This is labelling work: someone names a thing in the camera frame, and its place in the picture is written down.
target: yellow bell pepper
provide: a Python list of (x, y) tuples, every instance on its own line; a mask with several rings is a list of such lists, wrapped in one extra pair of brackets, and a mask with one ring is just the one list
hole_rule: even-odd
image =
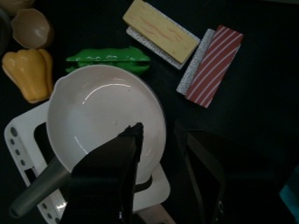
[(51, 97), (52, 56), (44, 49), (7, 52), (3, 57), (3, 69), (30, 103)]

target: white frying pan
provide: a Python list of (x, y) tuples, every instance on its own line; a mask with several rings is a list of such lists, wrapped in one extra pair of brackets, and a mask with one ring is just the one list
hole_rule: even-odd
[(60, 78), (51, 95), (47, 121), (59, 160), (14, 202), (12, 216), (23, 216), (64, 183), (62, 179), (84, 156), (136, 123), (144, 125), (136, 171), (136, 183), (143, 184), (160, 162), (166, 143), (164, 112), (154, 92), (136, 76), (115, 66), (84, 66)]

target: green toy vegetable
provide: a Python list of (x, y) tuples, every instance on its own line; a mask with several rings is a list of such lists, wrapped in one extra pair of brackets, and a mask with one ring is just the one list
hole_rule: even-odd
[(150, 58), (135, 47), (116, 49), (84, 49), (76, 55), (67, 58), (74, 66), (67, 68), (72, 72), (80, 67), (90, 65), (111, 65), (126, 69), (134, 74), (142, 74), (148, 68)]

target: dark background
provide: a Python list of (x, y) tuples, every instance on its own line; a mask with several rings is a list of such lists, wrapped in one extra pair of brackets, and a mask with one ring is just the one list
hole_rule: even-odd
[[(244, 34), (211, 105), (202, 108), (175, 91), (188, 63), (176, 70), (127, 35), (123, 15), (131, 3), (128, 0), (36, 1), (35, 8), (55, 29), (55, 40), (47, 48), (54, 57), (54, 80), (66, 75), (66, 58), (84, 48), (136, 46), (151, 57), (151, 68), (142, 79), (156, 93), (167, 121), (162, 164), (172, 192), (163, 205), (176, 223), (199, 223), (191, 182), (174, 136), (178, 119), (263, 155), (275, 169), (281, 186), (299, 162), (299, 7), (254, 0), (148, 1), (200, 39), (207, 29), (215, 30), (219, 25)], [(19, 49), (11, 40), (7, 50)], [(24, 100), (3, 71), (0, 105), (2, 131), (16, 116), (39, 105)], [(0, 223), (46, 223), (38, 209), (19, 220), (10, 217), (8, 207), (24, 190), (24, 182), (3, 135), (0, 144)], [(269, 223), (287, 224), (286, 220), (269, 217)]]

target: toy bread slice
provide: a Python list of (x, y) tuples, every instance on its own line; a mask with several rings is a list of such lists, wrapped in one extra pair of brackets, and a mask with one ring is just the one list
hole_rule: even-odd
[(188, 59), (199, 41), (148, 3), (135, 0), (124, 20), (180, 63)]

